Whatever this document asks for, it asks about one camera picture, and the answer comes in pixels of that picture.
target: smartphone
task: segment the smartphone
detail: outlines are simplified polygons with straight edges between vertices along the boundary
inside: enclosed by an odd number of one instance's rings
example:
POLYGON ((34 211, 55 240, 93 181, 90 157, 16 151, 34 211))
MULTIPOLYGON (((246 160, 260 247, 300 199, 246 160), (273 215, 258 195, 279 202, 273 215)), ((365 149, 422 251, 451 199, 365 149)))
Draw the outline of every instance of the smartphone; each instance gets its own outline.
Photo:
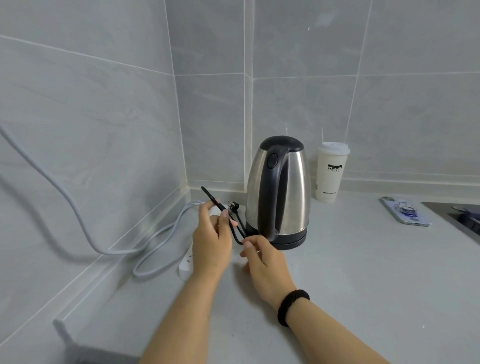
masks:
POLYGON ((384 196, 380 198, 380 202, 390 211, 393 217, 402 224, 430 226, 430 223, 422 216, 419 216, 417 209, 408 203, 408 201, 384 196))

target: human hand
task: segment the human hand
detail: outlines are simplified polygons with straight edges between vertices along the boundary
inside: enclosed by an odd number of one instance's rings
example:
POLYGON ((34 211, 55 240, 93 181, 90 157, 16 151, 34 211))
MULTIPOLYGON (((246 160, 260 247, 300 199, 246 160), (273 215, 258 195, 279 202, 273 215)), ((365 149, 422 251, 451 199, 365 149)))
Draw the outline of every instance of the human hand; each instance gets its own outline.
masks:
POLYGON ((220 280, 230 262, 232 236, 228 224, 228 211, 220 216, 209 216, 212 201, 200 205, 198 226, 193 232, 193 277, 220 280))
POLYGON ((297 289, 288 272, 285 255, 262 235, 249 236, 242 243, 240 256, 248 258, 243 271, 251 274, 261 299, 278 311, 284 298, 297 289))

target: black hair tie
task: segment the black hair tie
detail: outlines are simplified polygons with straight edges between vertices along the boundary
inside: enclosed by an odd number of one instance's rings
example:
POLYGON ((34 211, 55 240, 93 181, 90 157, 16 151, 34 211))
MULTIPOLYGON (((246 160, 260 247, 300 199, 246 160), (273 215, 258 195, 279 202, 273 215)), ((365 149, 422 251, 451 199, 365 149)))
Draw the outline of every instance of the black hair tie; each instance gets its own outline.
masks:
POLYGON ((287 294, 287 296, 283 299, 282 304, 278 309, 278 315, 277 315, 277 319, 280 325, 285 326, 286 328, 288 327, 288 324, 285 320, 287 317, 288 309, 299 298, 306 298, 307 300, 310 300, 310 296, 304 290, 292 291, 289 294, 287 294))

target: gray cable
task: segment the gray cable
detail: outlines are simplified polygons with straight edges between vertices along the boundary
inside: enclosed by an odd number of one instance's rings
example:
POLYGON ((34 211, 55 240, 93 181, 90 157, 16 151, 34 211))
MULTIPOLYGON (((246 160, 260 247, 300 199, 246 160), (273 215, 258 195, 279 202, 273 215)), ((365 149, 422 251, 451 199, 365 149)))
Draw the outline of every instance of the gray cable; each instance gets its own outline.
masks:
POLYGON ((34 159, 32 159, 30 157, 30 155, 28 154, 28 152, 21 146, 19 145, 16 140, 12 137, 12 135, 6 130, 5 126, 1 125, 0 124, 0 134, 1 136, 3 136, 3 138, 5 138, 5 140, 8 142, 8 144, 10 144, 12 146, 13 149, 15 149, 18 154, 20 154, 27 162, 28 164, 30 164, 38 173, 40 173, 48 182, 50 182, 52 184, 53 187, 55 187, 57 189, 58 192, 60 192, 62 194, 63 197, 65 197, 65 199, 67 200, 67 202, 69 203, 70 207, 72 208, 73 210, 73 213, 75 214, 75 216, 77 217, 77 220, 78 220, 78 223, 80 224, 80 227, 82 228, 82 231, 84 232, 84 235, 85 235, 85 238, 87 239, 88 243, 90 244, 90 246, 93 248, 93 250, 95 250, 97 253, 100 253, 100 254, 104 254, 104 255, 125 255, 125 254, 134 254, 134 253, 139 253, 141 252, 142 250, 144 250, 148 245, 149 243, 159 234, 161 234, 162 232, 170 229, 171 227, 173 227, 173 229, 171 230, 170 234, 168 235, 168 237, 162 241, 158 246, 156 246, 152 251, 150 251, 149 253, 147 253, 145 256, 143 256, 137 263, 137 265, 135 266, 135 268, 133 269, 133 274, 137 277, 145 277, 145 276, 149 276, 151 274, 154 274, 156 272, 158 272, 159 270, 161 270, 163 267, 159 267, 159 268, 156 268, 156 269, 153 269, 151 271, 148 271, 148 272, 139 272, 138 271, 138 268, 139 266, 150 256, 152 255, 158 248, 160 248, 161 246, 163 246, 173 235, 173 233, 175 232, 175 229, 177 227, 177 224, 178 222, 180 221, 180 218, 181 216, 183 215, 183 213, 188 210, 189 208, 191 208, 192 206, 194 205, 199 205, 201 204, 202 202, 201 201, 192 201, 190 203, 188 203, 182 210, 181 212, 179 213, 177 219, 175 220, 174 223, 171 223, 163 228, 161 228, 160 230, 154 232, 146 241, 145 243, 143 243, 141 246, 139 246, 138 248, 133 248, 133 249, 125 249, 125 250, 105 250, 105 249, 102 249, 98 244, 97 242, 95 241, 95 239, 93 238, 93 236, 90 234, 90 232, 88 231, 88 228, 86 226, 86 223, 84 221, 84 219, 82 218, 82 215, 80 214, 80 211, 79 211, 79 208, 77 206, 77 203, 74 199, 74 197, 67 191, 66 188, 64 188, 60 182, 56 181, 55 178, 53 178, 45 168, 43 168, 37 161, 35 161, 34 159))

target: power strip socket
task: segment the power strip socket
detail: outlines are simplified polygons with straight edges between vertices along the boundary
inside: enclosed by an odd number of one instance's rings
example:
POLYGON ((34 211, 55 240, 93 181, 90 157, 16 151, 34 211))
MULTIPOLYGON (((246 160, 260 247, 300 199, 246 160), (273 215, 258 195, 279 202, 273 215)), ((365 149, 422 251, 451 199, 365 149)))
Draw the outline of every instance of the power strip socket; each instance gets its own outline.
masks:
MULTIPOLYGON (((220 215, 220 209, 217 206, 213 206, 210 209, 210 216, 212 215, 220 215)), ((193 272, 193 243, 190 245, 190 248, 188 248, 187 254, 183 257, 182 261, 180 262, 179 265, 179 276, 180 279, 185 281, 188 280, 188 278, 192 275, 193 272)))

